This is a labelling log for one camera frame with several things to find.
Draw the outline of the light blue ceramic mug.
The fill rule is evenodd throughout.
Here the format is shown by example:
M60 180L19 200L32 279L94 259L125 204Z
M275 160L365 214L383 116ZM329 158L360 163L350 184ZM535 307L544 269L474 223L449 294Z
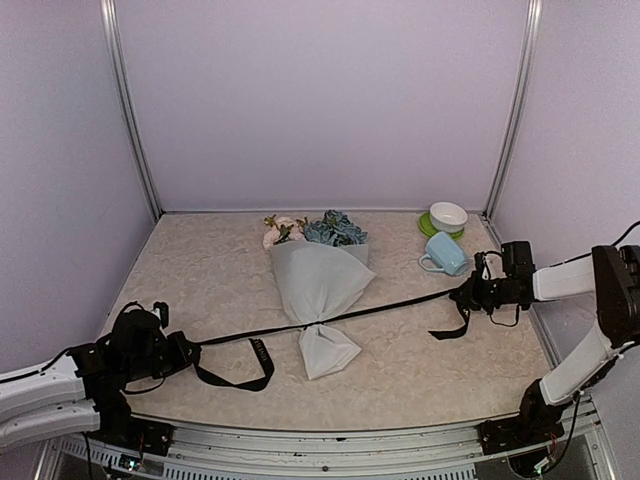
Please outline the light blue ceramic mug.
M426 243L418 264L426 272L460 276L469 268L464 250L446 232L438 232Z

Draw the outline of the blue fake hydrangea stem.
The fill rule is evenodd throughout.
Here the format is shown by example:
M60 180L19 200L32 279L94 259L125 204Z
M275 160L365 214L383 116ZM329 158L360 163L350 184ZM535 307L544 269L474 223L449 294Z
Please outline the blue fake hydrangea stem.
M331 247L361 245L368 241L368 233L338 210L326 210L320 220L303 228L305 239Z

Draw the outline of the white wrapping paper sheet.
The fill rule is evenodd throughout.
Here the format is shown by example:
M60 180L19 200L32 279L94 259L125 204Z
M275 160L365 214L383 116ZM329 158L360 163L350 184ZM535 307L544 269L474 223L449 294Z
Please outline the white wrapping paper sheet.
M346 313L375 278L368 268L369 245L296 240L273 246L270 257L284 312L303 328L299 349L307 378L343 370L361 347L324 322Z

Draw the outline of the pink fake rose stem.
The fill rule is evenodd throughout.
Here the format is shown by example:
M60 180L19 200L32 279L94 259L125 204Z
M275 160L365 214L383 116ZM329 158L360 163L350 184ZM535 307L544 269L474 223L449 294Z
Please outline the pink fake rose stem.
M309 219L307 217L303 217L302 219L297 219L296 223L301 231L304 231L305 228L309 225Z
M289 241L304 239L304 231L299 229L296 220L297 219L277 214L265 217L263 222L267 227L267 231L262 240L263 248L270 250L274 246Z

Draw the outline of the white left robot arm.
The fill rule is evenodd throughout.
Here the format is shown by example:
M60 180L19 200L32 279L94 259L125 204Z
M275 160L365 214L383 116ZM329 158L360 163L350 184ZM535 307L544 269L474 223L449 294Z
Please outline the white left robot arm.
M168 306L136 302L93 343L69 347L40 365L1 377L1 449L72 433L142 452L162 453L172 436L165 423L136 417L129 384L165 379L190 366L200 349L183 332L165 334Z

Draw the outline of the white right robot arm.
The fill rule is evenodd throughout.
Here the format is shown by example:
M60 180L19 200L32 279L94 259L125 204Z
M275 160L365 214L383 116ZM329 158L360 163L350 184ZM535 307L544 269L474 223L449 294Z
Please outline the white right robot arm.
M625 239L633 223L610 244L548 267L535 266L527 241L502 244L496 256L502 276L486 271L487 253L475 256L469 278L451 294L463 316L492 314L502 306L534 307L558 319L580 319L582 339L523 396L523 413L513 419L511 433L523 444L535 442L551 424L547 410L575 400L603 378L630 348L639 344L639 248Z

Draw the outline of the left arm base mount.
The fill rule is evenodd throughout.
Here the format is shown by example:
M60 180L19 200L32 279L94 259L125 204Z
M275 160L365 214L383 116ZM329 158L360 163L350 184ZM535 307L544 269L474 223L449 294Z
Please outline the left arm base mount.
M88 436L138 453L166 456L173 434L174 427L169 423L111 412L100 414L100 428Z

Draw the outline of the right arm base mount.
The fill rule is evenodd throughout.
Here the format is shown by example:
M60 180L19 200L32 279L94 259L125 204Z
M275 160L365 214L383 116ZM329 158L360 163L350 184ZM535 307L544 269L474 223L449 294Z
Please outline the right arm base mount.
M572 401L560 405L547 404L540 382L540 379L535 380L525 390L515 416L487 420L476 427L485 455L544 443L553 436L564 434L561 417Z

